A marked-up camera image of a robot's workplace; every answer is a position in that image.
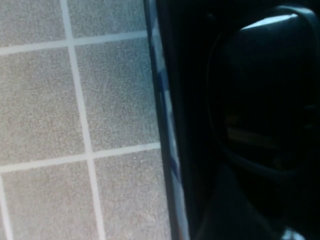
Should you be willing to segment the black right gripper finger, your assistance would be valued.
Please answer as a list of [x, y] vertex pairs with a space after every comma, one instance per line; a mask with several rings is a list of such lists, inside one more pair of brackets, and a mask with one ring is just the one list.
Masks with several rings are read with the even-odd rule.
[[225, 164], [218, 170], [197, 240], [280, 240], [285, 227], [258, 213]]

